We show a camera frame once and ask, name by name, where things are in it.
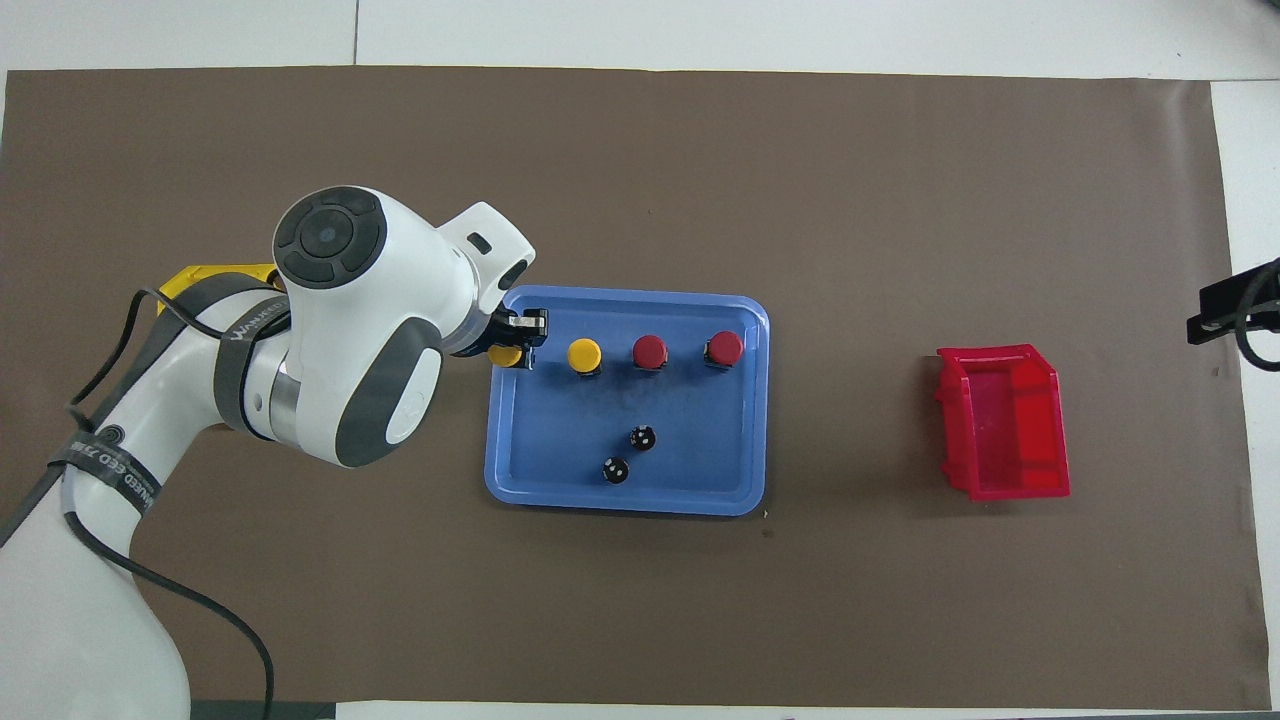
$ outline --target red plastic container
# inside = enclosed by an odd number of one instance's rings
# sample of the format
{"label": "red plastic container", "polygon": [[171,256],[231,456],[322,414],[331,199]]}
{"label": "red plastic container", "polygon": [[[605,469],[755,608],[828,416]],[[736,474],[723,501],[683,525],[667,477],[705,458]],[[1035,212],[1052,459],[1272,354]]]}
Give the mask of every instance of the red plastic container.
{"label": "red plastic container", "polygon": [[969,500],[1071,495],[1057,372],[1030,345],[942,347],[934,395],[951,486]]}

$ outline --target black strap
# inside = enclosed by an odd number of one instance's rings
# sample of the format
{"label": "black strap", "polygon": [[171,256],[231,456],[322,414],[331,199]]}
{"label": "black strap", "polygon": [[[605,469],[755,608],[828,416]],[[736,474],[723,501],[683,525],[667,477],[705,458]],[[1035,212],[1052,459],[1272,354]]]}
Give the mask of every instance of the black strap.
{"label": "black strap", "polygon": [[214,360],[214,404],[233,430],[250,433],[265,441],[271,438],[259,433],[244,413],[244,382],[248,379],[248,364],[253,359],[253,346],[259,338],[278,323],[288,322],[289,299],[284,295],[268,297],[232,323],[218,345],[218,359]]}
{"label": "black strap", "polygon": [[156,502],[160,482],[127,450],[99,436],[76,432],[49,465],[70,465],[115,488],[140,515]]}

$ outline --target blue tray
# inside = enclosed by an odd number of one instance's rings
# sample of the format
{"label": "blue tray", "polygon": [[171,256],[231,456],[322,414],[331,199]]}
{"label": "blue tray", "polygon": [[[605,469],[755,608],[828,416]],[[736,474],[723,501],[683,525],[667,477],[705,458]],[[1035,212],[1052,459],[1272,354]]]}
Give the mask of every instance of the blue tray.
{"label": "blue tray", "polygon": [[[742,515],[764,495],[764,432],[769,386],[769,318],[749,297],[640,290],[522,286],[507,306],[549,311],[548,338],[531,370],[493,369],[485,484],[504,502],[700,515]],[[728,370],[703,361],[719,331],[742,337]],[[658,373],[636,369],[631,346],[662,337],[669,360]],[[580,378],[568,345],[595,340],[603,372]],[[635,425],[657,445],[631,448]],[[602,465],[622,456],[620,484]]]}

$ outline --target red cap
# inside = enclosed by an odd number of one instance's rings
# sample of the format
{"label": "red cap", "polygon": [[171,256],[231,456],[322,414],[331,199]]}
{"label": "red cap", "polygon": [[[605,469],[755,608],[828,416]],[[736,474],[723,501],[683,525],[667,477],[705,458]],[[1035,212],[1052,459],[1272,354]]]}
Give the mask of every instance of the red cap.
{"label": "red cap", "polygon": [[707,342],[707,359],[717,365],[733,365],[742,359],[742,338],[731,331],[716,333]]}
{"label": "red cap", "polygon": [[655,334],[646,334],[631,347],[631,359],[636,368],[660,370],[667,364],[667,343]]}

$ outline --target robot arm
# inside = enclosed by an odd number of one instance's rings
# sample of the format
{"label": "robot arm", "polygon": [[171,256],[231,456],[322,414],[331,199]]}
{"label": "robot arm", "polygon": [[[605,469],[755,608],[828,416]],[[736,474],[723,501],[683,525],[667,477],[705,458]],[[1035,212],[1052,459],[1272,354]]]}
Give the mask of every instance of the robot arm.
{"label": "robot arm", "polygon": [[[0,537],[0,657],[23,659],[0,673],[0,716],[189,714],[173,641],[131,574],[82,544],[64,515],[128,556],[150,503],[125,478],[145,468],[159,489],[202,429],[221,421],[360,466],[421,424],[444,354],[494,342],[531,354],[547,334],[545,314],[513,318],[500,304],[534,250],[484,204],[435,228],[380,192],[330,188],[284,214],[274,255],[288,295],[228,273],[178,296],[207,332],[163,313],[93,414],[93,436],[77,436],[97,445],[81,451],[88,470],[54,469],[60,491]],[[102,466],[119,473],[84,462],[104,450]]]}

